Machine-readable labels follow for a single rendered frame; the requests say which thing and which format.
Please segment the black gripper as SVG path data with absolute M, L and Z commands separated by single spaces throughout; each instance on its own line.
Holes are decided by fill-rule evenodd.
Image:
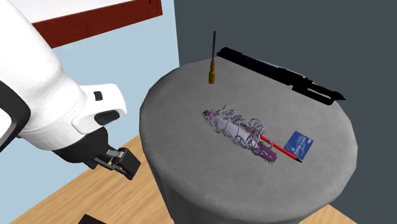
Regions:
M 105 127 L 53 152 L 66 162 L 84 163 L 91 169 L 95 169 L 98 164 L 110 171 L 115 170 L 123 174 L 128 180 L 133 179 L 141 164 L 128 148 L 109 149 L 108 132 Z

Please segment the round grey table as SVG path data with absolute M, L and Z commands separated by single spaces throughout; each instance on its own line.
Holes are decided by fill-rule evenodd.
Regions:
M 159 79 L 140 109 L 139 132 L 175 224 L 299 224 L 335 200 L 352 176 L 358 145 L 348 116 L 222 58 L 181 66 Z M 284 146 L 299 132 L 313 143 L 301 162 L 270 164 L 205 122 L 223 106 L 258 119 Z

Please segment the silver ornate purple cylinder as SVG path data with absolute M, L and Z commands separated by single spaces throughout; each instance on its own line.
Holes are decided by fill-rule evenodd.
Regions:
M 270 164 L 277 160 L 277 153 L 271 146 L 272 141 L 268 143 L 261 139 L 267 129 L 260 120 L 247 120 L 227 104 L 218 110 L 207 109 L 202 112 L 202 116 L 216 133 L 228 137 L 233 144 L 249 150 Z

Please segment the red pencil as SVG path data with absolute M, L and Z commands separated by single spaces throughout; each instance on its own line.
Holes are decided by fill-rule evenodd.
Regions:
M 285 150 L 284 148 L 281 148 L 279 145 L 273 143 L 271 140 L 267 139 L 263 135 L 260 136 L 260 139 L 264 140 L 266 143 L 270 144 L 274 148 L 278 149 L 279 151 L 283 152 L 285 155 L 289 156 L 290 158 L 302 163 L 302 161 L 296 156 Z

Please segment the blue card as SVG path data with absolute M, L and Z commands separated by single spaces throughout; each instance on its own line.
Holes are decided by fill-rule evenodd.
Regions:
M 303 160 L 313 142 L 311 138 L 295 131 L 283 148 L 300 160 Z

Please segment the long black knife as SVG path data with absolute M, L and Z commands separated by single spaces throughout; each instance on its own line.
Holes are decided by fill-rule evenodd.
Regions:
M 316 85 L 312 80 L 301 74 L 282 67 L 272 66 L 231 48 L 224 47 L 216 55 L 282 84 L 292 86 L 293 91 L 325 105 L 332 105 L 334 101 L 345 100 L 341 93 Z

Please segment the yellow handled screwdriver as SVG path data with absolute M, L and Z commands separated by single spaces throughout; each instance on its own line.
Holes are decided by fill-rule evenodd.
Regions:
M 215 71 L 214 71 L 215 70 L 215 61 L 214 61 L 215 44 L 216 44 L 216 31 L 213 31 L 211 64 L 210 64 L 210 70 L 209 70 L 209 84 L 214 84 L 214 82 L 215 82 Z

